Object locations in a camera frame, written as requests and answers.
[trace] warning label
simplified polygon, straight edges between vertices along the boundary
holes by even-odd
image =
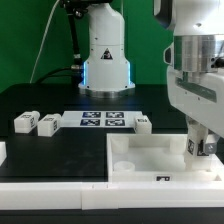
[[[103,56],[101,57],[101,59],[104,60],[113,60],[113,57],[109,51],[109,49],[107,48],[106,51],[104,52]]]

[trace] black cable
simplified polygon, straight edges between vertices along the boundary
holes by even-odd
[[[66,12],[67,12],[67,16],[68,16],[70,32],[71,32],[71,37],[72,37],[74,64],[75,65],[82,65],[82,58],[81,58],[80,50],[79,50],[78,36],[77,36],[76,25],[75,25],[75,21],[74,21],[73,10],[72,10],[72,8],[69,7],[69,8],[66,9]]]
[[[46,77],[45,79],[43,79],[43,80],[41,81],[41,83],[42,83],[44,80],[49,79],[49,78],[60,78],[60,77],[73,77],[73,75],[51,75],[51,76]]]
[[[58,68],[55,69],[51,72],[48,72],[46,75],[44,75],[43,77],[41,77],[40,79],[38,79],[36,81],[36,83],[42,83],[45,79],[53,77],[54,74],[58,73],[58,72],[62,72],[62,71],[71,71],[71,67],[65,67],[65,68]]]

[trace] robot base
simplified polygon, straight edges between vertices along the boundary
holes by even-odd
[[[133,95],[135,93],[135,85],[132,84],[130,87],[124,90],[119,91],[98,91],[87,89],[85,86],[79,85],[79,92],[80,94],[84,94],[90,97],[95,98],[118,98],[127,95]]]

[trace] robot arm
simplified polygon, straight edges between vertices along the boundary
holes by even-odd
[[[224,1],[154,0],[154,16],[174,31],[167,85],[171,105],[187,116],[185,159],[206,164],[224,137]]]

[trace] white platform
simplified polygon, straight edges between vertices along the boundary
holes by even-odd
[[[140,111],[65,111],[61,119],[64,128],[134,128]]]
[[[1,183],[0,209],[224,207],[223,164],[213,156],[210,170],[185,172],[185,141],[185,135],[109,134],[108,182]],[[122,161],[134,169],[115,171]]]

